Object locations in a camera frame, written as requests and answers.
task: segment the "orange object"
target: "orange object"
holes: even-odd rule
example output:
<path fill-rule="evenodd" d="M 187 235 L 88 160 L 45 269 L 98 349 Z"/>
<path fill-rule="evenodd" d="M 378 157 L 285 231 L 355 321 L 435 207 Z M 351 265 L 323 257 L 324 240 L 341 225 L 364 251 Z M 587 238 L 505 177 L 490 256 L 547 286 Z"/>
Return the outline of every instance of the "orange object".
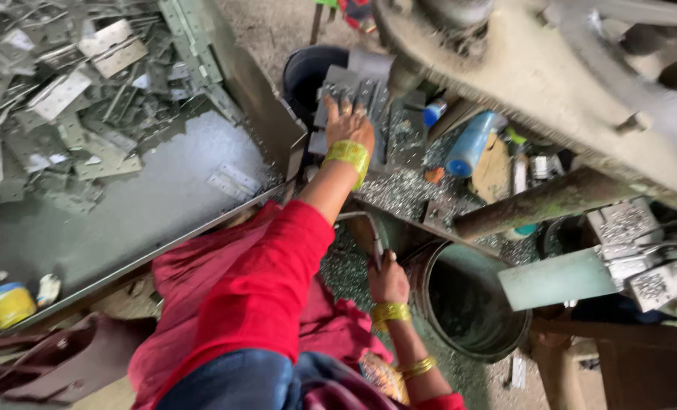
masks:
<path fill-rule="evenodd" d="M 440 179 L 445 175 L 445 170 L 442 167 L 435 168 L 432 171 L 425 172 L 425 179 L 434 184 L 440 182 Z"/>

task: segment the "bag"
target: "bag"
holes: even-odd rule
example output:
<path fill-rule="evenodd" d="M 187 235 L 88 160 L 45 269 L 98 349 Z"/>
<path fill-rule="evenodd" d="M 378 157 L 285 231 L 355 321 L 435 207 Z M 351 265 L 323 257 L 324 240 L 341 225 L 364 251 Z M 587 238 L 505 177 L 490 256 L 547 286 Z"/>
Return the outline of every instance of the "bag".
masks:
<path fill-rule="evenodd" d="M 133 352 L 155 329 L 153 317 L 93 313 L 70 329 L 0 339 L 1 400 L 73 404 L 125 376 Z"/>

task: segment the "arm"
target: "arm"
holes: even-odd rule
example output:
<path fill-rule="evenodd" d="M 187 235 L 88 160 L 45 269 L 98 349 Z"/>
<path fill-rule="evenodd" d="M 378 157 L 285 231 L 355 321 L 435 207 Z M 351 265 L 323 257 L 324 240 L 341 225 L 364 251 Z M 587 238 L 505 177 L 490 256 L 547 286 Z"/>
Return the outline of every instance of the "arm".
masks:
<path fill-rule="evenodd" d="M 375 303 L 407 303 L 409 282 L 397 256 L 388 250 L 384 254 L 381 272 L 369 269 L 369 289 Z M 399 366 L 410 366 L 427 358 L 425 345 L 417 335 L 412 323 L 402 320 L 387 321 L 389 336 L 394 343 Z M 464 408 L 462 396 L 453 394 L 452 388 L 437 366 L 416 377 L 405 380 L 410 402 L 420 409 Z"/>
<path fill-rule="evenodd" d="M 373 149 L 373 127 L 357 106 L 330 98 L 327 142 L 349 139 Z M 311 278 L 334 240 L 334 221 L 359 174 L 342 161 L 323 164 L 298 200 L 270 223 L 265 236 L 241 255 L 202 302 L 192 352 L 164 384 L 237 349 L 257 348 L 297 361 L 298 318 Z"/>
<path fill-rule="evenodd" d="M 323 103 L 328 110 L 326 127 L 328 146 L 348 139 L 362 144 L 371 158 L 374 149 L 374 128 L 369 119 L 364 116 L 363 105 L 359 104 L 355 109 L 356 112 L 352 114 L 351 103 L 344 100 L 342 113 L 339 115 L 339 106 L 332 98 L 326 96 Z M 343 207 L 343 202 L 346 201 L 346 197 L 358 178 L 359 173 L 351 164 L 329 161 L 323 164 L 316 177 L 303 189 L 298 199 L 314 207 L 330 225 L 333 225 Z"/>

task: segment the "yellow bangle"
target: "yellow bangle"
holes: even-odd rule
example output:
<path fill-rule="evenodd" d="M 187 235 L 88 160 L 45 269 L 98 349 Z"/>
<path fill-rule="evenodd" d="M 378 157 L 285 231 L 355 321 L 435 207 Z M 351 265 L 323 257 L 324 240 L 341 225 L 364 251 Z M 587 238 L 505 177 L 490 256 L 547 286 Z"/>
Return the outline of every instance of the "yellow bangle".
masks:
<path fill-rule="evenodd" d="M 412 313 L 409 312 L 407 303 L 377 303 L 371 310 L 371 320 L 374 326 L 382 332 L 387 331 L 388 320 L 412 321 Z"/>
<path fill-rule="evenodd" d="M 328 148 L 328 153 L 326 154 L 326 158 L 323 160 L 323 163 L 327 163 L 332 160 L 347 162 L 354 166 L 356 172 L 359 173 L 359 179 L 356 181 L 351 191 L 356 191 L 359 189 L 361 184 L 364 182 L 364 177 L 366 177 L 367 170 L 369 170 L 369 161 L 371 160 L 369 157 L 369 151 L 367 151 L 366 148 L 358 142 L 343 139 L 331 144 L 331 147 Z"/>
<path fill-rule="evenodd" d="M 402 373 L 402 377 L 407 380 L 407 378 L 417 377 L 420 374 L 427 373 L 433 366 L 437 366 L 437 359 L 435 359 L 435 356 L 430 356 L 420 360 L 414 365 L 398 366 L 397 371 Z"/>

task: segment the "blue cloth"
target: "blue cloth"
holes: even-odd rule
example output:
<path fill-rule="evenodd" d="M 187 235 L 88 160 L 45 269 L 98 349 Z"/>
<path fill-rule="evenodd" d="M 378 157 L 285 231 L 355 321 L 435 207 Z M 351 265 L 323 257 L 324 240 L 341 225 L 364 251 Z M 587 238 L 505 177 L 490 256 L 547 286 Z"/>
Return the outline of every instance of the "blue cloth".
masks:
<path fill-rule="evenodd" d="M 210 360 L 179 380 L 156 408 L 301 408 L 301 383 L 285 356 L 240 349 Z"/>

